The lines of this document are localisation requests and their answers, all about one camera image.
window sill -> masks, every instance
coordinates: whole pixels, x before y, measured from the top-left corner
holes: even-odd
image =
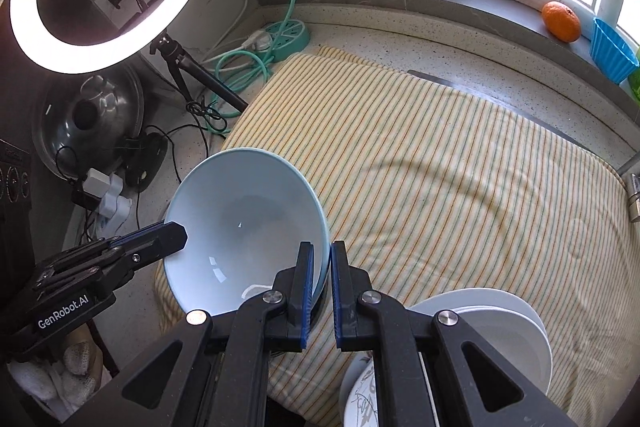
[[[406,9],[471,26],[542,55],[583,79],[640,123],[640,108],[631,93],[613,84],[591,60],[590,41],[585,37],[571,44],[558,41],[533,8],[514,0],[406,0]]]

ring light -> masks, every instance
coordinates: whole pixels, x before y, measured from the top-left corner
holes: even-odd
[[[33,62],[58,73],[88,73],[112,66],[149,44],[187,1],[163,0],[128,32],[91,46],[75,46],[53,36],[40,19],[36,0],[11,0],[10,17],[18,44]]]

striped tablecloth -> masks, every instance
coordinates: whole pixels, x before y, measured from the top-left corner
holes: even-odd
[[[292,56],[225,148],[283,156],[310,182],[333,239],[373,288],[411,306],[464,288],[512,292],[540,314],[550,398],[581,427],[607,423],[640,373],[640,241],[602,159],[502,107],[343,51]],[[162,327],[183,313],[160,266]],[[331,306],[308,349],[273,360],[269,394],[340,424],[351,356]]]

blue silicone cup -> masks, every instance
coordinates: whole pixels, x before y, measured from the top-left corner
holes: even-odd
[[[615,84],[619,84],[640,67],[638,58],[629,45],[606,22],[593,19],[591,58],[600,71]]]

teal cord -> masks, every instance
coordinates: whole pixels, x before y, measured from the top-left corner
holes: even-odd
[[[287,23],[291,19],[291,15],[293,14],[293,9],[295,5],[296,5],[296,0],[289,1],[289,8],[287,9],[287,13],[284,19],[280,22],[278,32],[276,33],[275,38],[271,41],[271,45],[269,46],[269,49],[264,59],[260,59],[260,57],[258,57],[257,55],[253,54],[252,52],[248,52],[246,50],[235,50],[235,51],[230,51],[220,55],[220,58],[218,59],[215,68],[213,69],[214,74],[218,78],[220,78],[226,84],[226,86],[229,89],[231,89],[233,92],[244,91],[247,87],[251,86],[255,82],[255,79],[260,73],[262,74],[263,82],[265,84],[267,83],[271,74],[268,69],[268,66],[273,62],[273,58],[274,58],[273,49],[276,46],[277,42],[280,40],[280,37],[282,36],[284,29],[287,27]],[[248,71],[246,70],[235,71],[233,74],[231,74],[227,78],[223,78],[222,71],[221,71],[222,65],[226,61],[234,57],[238,57],[240,55],[244,55],[246,57],[251,58],[255,62],[255,66]],[[220,103],[220,98],[216,94],[212,94],[209,107],[213,107],[218,103]],[[238,111],[233,111],[231,113],[221,112],[220,115],[223,118],[235,118],[237,116],[240,116],[240,113]],[[225,129],[224,131],[220,132],[210,127],[209,123],[207,123],[207,129],[209,132],[213,134],[226,135],[230,132],[230,129]]]

